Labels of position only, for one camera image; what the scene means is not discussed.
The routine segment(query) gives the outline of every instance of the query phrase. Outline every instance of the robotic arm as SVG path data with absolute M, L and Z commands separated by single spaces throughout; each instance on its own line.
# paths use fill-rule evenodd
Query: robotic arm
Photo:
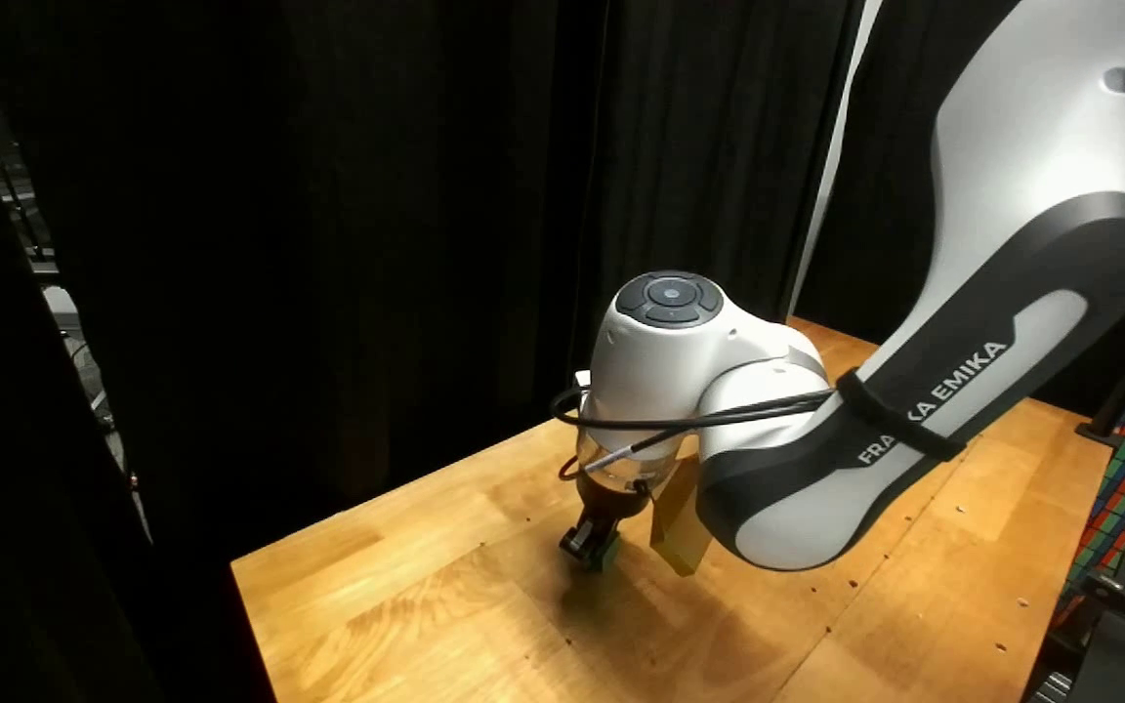
M 610 539 L 667 477 L 679 431 L 699 431 L 699 520 L 716 539 L 769 569 L 830 561 L 1115 323 L 1125 0 L 1023 0 L 936 115 L 933 190 L 927 289 L 837 389 L 805 336 L 720 287 L 634 279 L 602 319 L 576 406 L 584 516 L 563 548 Z

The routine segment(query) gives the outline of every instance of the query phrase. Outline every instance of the black cable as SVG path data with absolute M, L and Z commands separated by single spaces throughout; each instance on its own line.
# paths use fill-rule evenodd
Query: black cable
M 576 418 L 565 406 L 580 396 L 584 386 L 568 386 L 550 401 L 550 414 L 565 425 L 580 425 L 580 431 L 658 431 L 658 439 L 647 439 L 647 447 L 688 435 L 688 431 L 701 431 L 701 425 L 733 425 L 733 421 L 766 421 L 766 418 L 781 418 L 781 414 L 805 414 L 822 406 L 822 399 L 830 399 L 830 389 L 818 396 L 792 396 L 792 399 L 774 399 L 774 401 L 751 401 L 751 406 L 725 406 L 716 414 L 688 414 L 688 418 Z

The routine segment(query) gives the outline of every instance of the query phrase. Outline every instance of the wooden tabletop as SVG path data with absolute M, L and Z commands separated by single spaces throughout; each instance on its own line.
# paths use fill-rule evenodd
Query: wooden tabletop
M 871 345 L 796 319 L 828 373 Z M 695 577 L 619 527 L 605 573 L 542 421 L 235 561 L 277 701 L 1020 701 L 1108 449 L 1020 401 L 859 548 L 769 573 L 712 548 Z

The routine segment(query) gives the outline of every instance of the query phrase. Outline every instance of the black backdrop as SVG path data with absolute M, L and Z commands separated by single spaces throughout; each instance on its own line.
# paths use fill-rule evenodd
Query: black backdrop
M 134 531 L 15 261 L 0 635 L 29 650 L 0 650 L 0 701 L 266 697 L 227 560 L 539 421 L 640 264 L 776 318 L 850 18 L 0 0 L 0 103 L 156 537 Z M 23 500 L 15 473 L 50 490 Z M 15 566 L 62 577 L 10 604 Z

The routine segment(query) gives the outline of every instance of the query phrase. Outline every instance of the black curtain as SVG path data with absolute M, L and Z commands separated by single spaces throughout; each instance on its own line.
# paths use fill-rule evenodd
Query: black curtain
M 0 0 L 0 103 L 153 520 L 147 548 L 126 511 L 70 537 L 134 543 L 70 550 L 122 628 L 101 656 L 134 667 L 105 676 L 263 697 L 227 560 L 546 418 L 630 274 L 684 264 L 783 313 L 856 15 Z M 15 294 L 33 339 L 10 357 L 54 348 Z M 66 386 L 45 357 L 33 374 Z M 115 482 L 74 410 L 2 435 L 70 435 L 70 473 Z M 9 531 L 26 516 L 0 508 Z
M 610 5 L 575 283 L 610 298 L 640 268 L 688 264 L 781 319 L 859 9 Z M 580 304 L 580 336 L 602 298 Z
M 147 548 L 0 206 L 0 701 L 158 701 Z
M 882 0 L 850 87 L 845 160 L 796 302 L 802 318 L 882 339 L 911 313 L 933 244 L 933 115 L 1013 9 L 1016 0 Z M 1062 366 L 1040 399 L 1076 414 L 1119 410 L 1125 319 Z

